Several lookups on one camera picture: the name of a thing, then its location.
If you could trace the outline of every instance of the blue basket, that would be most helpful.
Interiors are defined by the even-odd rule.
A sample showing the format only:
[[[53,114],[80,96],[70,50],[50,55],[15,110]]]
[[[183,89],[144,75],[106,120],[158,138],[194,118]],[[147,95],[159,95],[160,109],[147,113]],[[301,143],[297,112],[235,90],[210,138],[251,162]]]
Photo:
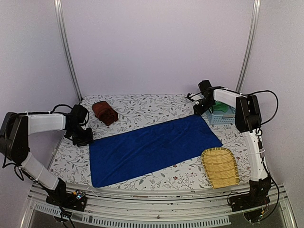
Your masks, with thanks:
[[[234,124],[236,109],[229,106],[227,112],[214,111],[211,113],[209,110],[206,112],[210,125],[214,124]]]

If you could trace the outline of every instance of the wicker basket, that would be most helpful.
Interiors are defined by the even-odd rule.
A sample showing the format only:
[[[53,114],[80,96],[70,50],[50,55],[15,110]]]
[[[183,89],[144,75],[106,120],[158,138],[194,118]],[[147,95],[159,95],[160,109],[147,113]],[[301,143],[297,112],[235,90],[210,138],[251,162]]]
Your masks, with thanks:
[[[214,189],[239,184],[238,166],[226,148],[211,148],[201,155],[204,169]]]

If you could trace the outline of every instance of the blue towel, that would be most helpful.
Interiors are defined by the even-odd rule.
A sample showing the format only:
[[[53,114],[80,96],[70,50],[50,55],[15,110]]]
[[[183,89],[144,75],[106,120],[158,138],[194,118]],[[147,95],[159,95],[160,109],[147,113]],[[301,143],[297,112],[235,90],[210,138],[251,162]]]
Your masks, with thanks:
[[[95,140],[90,144],[92,185],[99,188],[126,181],[222,145],[197,115]]]

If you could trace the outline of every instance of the leaf pattern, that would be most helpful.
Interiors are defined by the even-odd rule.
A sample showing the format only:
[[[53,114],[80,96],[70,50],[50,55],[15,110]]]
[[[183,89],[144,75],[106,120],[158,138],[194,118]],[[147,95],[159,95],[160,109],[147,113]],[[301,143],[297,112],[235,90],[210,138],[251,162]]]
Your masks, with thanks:
[[[119,113],[119,120],[110,126],[100,122],[91,107],[98,101],[109,103]],[[90,111],[87,127],[93,129],[94,139],[129,132],[153,124],[163,123],[193,114],[193,103],[185,95],[96,95],[86,96],[82,103]],[[240,183],[250,179],[250,165],[243,137],[234,124],[209,125],[230,149],[237,161]],[[76,147],[64,138],[51,164],[50,171],[64,181],[91,186],[89,146]],[[211,188],[201,158],[196,157],[179,164],[107,186],[129,190],[184,190]]]

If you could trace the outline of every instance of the white wall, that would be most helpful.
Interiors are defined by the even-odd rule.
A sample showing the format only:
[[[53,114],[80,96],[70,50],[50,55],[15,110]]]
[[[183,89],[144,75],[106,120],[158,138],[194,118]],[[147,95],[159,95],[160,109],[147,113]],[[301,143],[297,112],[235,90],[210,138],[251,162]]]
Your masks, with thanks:
[[[262,1],[243,92],[271,89],[280,106],[263,127],[267,164],[284,183],[298,227],[304,227],[304,1]],[[260,96],[262,117],[274,112],[272,95]]]
[[[53,0],[0,0],[0,122],[8,111],[45,111],[75,102]],[[31,136],[31,151],[44,165],[59,136]],[[30,186],[15,176],[13,167],[0,168],[1,228],[20,226]]]
[[[82,93],[188,93],[236,87],[252,0],[66,0]]]

